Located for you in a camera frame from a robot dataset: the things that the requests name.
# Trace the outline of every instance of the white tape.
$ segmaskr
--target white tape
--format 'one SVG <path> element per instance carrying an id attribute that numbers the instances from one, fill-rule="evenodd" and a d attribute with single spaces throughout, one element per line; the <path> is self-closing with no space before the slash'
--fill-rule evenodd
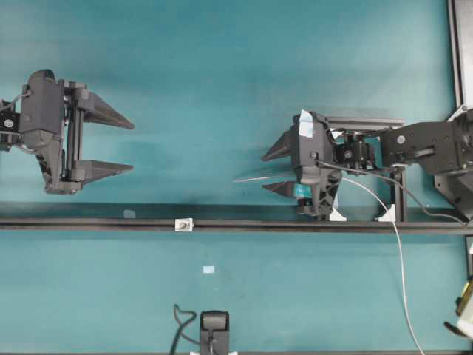
<path id="1" fill-rule="evenodd" d="M 299 119 L 299 135 L 307 138 L 313 137 L 313 118 L 312 115 L 305 110 L 301 110 L 301 117 Z"/>
<path id="2" fill-rule="evenodd" d="M 123 218 L 136 218 L 136 213 L 132 209 L 125 209 L 123 211 Z"/>
<path id="3" fill-rule="evenodd" d="M 215 266 L 203 266 L 202 267 L 203 274 L 214 274 L 215 273 Z"/>

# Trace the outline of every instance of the metal bracket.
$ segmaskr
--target metal bracket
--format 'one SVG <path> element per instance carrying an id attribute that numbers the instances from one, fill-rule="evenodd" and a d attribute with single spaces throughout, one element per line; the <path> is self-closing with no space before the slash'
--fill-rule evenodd
<path id="1" fill-rule="evenodd" d="M 193 231 L 194 230 L 194 218 L 180 218 L 174 220 L 175 231 Z"/>

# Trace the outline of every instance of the black cable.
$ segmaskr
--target black cable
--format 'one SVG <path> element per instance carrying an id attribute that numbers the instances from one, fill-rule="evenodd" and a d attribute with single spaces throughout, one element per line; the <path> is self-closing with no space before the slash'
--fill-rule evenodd
<path id="1" fill-rule="evenodd" d="M 179 342 L 179 338 L 181 337 L 181 334 L 183 333 L 184 329 L 189 324 L 191 324 L 197 317 L 197 313 L 193 311 L 182 311 L 178 305 L 174 305 L 174 311 L 178 311 L 181 314 L 188 314 L 190 318 L 187 319 L 184 323 L 181 323 L 179 325 L 179 328 L 176 330 L 176 334 L 174 335 L 174 339 L 172 340 L 171 350 L 169 351 L 169 355 L 176 354 L 177 343 Z"/>
<path id="2" fill-rule="evenodd" d="M 179 309 L 179 307 L 174 306 L 174 319 L 176 320 L 178 325 L 182 325 L 183 322 L 180 320 L 179 316 L 177 315 L 178 309 Z M 200 345 L 200 342 L 196 341 L 195 339 L 192 339 L 191 337 L 188 337 L 187 335 L 184 334 L 184 332 L 181 332 L 180 336 L 183 339 L 187 340 L 188 342 L 192 342 L 195 345 Z"/>
<path id="3" fill-rule="evenodd" d="M 321 160 L 316 160 L 317 163 L 323 165 L 323 166 L 326 166 L 327 168 L 332 168 L 332 169 L 340 169 L 340 170 L 345 170 L 347 172 L 355 172 L 356 174 L 362 174 L 362 175 L 373 175 L 373 176 L 376 176 L 377 178 L 380 178 L 382 180 L 386 180 L 386 181 L 389 181 L 391 183 L 394 183 L 396 186 L 398 186 L 400 189 L 403 189 L 418 205 L 419 207 L 421 208 L 422 212 L 425 213 L 426 215 L 430 216 L 430 217 L 445 217 L 445 218 L 449 218 L 451 220 L 455 220 L 456 222 L 459 222 L 462 226 L 466 227 L 468 225 L 468 223 L 465 223 L 463 222 L 460 218 L 458 217 L 455 217 L 455 216 L 452 216 L 450 214 L 444 214 L 444 213 L 431 213 L 429 211 L 427 211 L 426 207 L 422 204 L 422 202 L 419 201 L 419 199 L 416 198 L 416 196 L 414 196 L 414 194 L 405 186 L 403 186 L 401 183 L 399 183 L 398 181 L 396 181 L 395 179 L 392 179 L 390 177 L 387 177 L 387 176 L 384 176 L 384 175 L 380 175 L 380 174 L 376 174 L 374 172 L 370 172 L 370 171 L 367 171 L 367 170 L 358 170 L 358 169 L 351 169 L 351 168 L 347 168 L 345 166 L 341 166 L 341 165 L 335 165 L 335 164 L 330 164 L 330 163 L 325 163 L 324 161 L 321 161 Z"/>

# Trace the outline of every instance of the sticker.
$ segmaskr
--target sticker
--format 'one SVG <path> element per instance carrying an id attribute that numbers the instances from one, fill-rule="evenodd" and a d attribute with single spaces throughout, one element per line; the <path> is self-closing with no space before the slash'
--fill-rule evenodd
<path id="1" fill-rule="evenodd" d="M 203 266 L 202 267 L 203 274 L 214 274 L 215 273 L 215 266 Z"/>
<path id="2" fill-rule="evenodd" d="M 310 186 L 301 185 L 300 183 L 294 184 L 293 194 L 295 198 L 311 198 L 312 197 Z"/>
<path id="3" fill-rule="evenodd" d="M 301 110 L 301 117 L 299 119 L 299 135 L 307 138 L 313 137 L 313 118 L 312 115 L 305 110 Z"/>

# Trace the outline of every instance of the white label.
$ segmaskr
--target white label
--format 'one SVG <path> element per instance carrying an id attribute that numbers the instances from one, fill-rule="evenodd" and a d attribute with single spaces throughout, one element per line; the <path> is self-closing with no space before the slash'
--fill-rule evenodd
<path id="1" fill-rule="evenodd" d="M 305 110 L 301 110 L 301 117 L 299 119 L 299 135 L 307 138 L 313 137 L 313 118 L 312 115 Z"/>
<path id="2" fill-rule="evenodd" d="M 215 266 L 203 266 L 202 267 L 203 274 L 214 274 L 215 273 Z"/>

